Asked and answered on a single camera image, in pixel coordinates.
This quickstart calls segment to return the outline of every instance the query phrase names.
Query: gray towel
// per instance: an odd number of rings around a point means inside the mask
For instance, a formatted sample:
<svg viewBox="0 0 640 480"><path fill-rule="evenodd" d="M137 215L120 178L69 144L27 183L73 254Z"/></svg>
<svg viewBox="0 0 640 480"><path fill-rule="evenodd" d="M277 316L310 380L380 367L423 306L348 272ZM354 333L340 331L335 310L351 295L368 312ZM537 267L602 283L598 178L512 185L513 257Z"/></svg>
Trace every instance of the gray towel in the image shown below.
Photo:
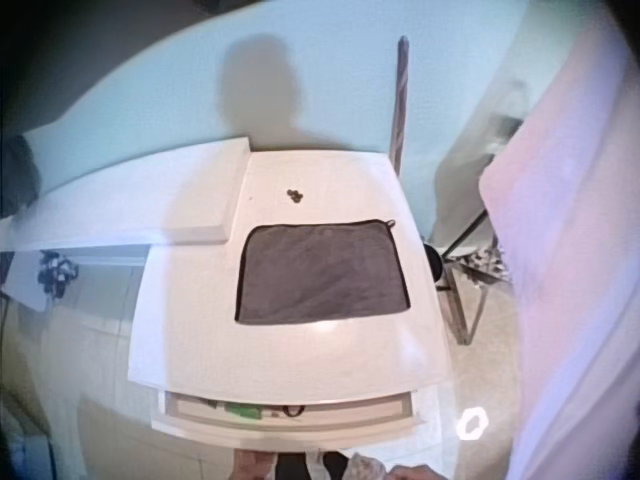
<svg viewBox="0 0 640 480"><path fill-rule="evenodd" d="M409 309L394 221L267 225L247 237L237 322L278 325Z"/></svg>

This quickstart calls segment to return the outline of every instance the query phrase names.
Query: tiled floor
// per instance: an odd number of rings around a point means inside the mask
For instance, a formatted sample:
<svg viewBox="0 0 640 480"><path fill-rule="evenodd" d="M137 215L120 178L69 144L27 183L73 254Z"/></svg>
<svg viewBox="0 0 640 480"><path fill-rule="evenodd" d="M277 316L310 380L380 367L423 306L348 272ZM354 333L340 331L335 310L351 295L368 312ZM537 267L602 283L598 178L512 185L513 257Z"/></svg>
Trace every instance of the tiled floor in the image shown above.
<svg viewBox="0 0 640 480"><path fill-rule="evenodd" d="M3 383L49 432L59 478L226 479L230 450L152 430L154 391L127 381L141 277L142 267L85 267L48 312L12 303ZM460 288L473 311L479 292L464 279ZM425 399L438 406L442 440L406 455L380 455L392 463L428 462L450 478L503 478L519 404L516 326L511 297L492 291L473 344L460 347L449 335L453 381ZM456 425L474 407L486 411L489 425L478 440L460 440Z"/></svg>

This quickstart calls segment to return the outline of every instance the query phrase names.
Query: hand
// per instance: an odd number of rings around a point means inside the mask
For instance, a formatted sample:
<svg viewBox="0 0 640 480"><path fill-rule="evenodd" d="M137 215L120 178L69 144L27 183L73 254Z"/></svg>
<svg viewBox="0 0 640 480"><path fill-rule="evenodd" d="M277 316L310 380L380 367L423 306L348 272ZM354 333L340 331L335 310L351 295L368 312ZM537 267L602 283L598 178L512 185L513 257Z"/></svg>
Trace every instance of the hand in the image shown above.
<svg viewBox="0 0 640 480"><path fill-rule="evenodd" d="M419 467L396 466L384 477L384 480L447 480L431 470L427 465Z"/></svg>
<svg viewBox="0 0 640 480"><path fill-rule="evenodd" d="M229 480L263 479L271 471L276 454L239 450L233 453L233 473Z"/></svg>

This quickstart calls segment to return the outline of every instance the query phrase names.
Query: white board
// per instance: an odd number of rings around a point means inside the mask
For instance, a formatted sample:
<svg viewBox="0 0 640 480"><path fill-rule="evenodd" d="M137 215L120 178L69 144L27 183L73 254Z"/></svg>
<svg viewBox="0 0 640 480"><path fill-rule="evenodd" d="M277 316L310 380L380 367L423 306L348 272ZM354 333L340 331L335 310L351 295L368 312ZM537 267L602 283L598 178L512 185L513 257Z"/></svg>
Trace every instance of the white board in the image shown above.
<svg viewBox="0 0 640 480"><path fill-rule="evenodd" d="M224 243L249 155L238 138L86 175L0 222L0 251Z"/></svg>
<svg viewBox="0 0 640 480"><path fill-rule="evenodd" d="M299 190L300 203L287 195ZM234 321L240 256L269 224L395 220L411 308L300 325ZM431 271L413 217L381 154L251 155L224 245L154 246L136 305L129 379L240 403L307 405L409 392L447 380L449 357Z"/></svg>

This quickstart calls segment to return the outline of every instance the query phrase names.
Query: open drawer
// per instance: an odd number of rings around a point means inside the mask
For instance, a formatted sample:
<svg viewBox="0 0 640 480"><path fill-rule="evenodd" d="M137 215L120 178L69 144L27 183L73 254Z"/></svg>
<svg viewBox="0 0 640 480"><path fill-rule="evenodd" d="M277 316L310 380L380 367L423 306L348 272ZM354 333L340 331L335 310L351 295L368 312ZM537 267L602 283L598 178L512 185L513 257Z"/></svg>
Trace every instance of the open drawer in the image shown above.
<svg viewBox="0 0 640 480"><path fill-rule="evenodd" d="M411 393L308 405L302 411L298 406L257 407L238 411L225 402L159 392L152 427L221 447L295 452L392 440L411 435L421 423Z"/></svg>

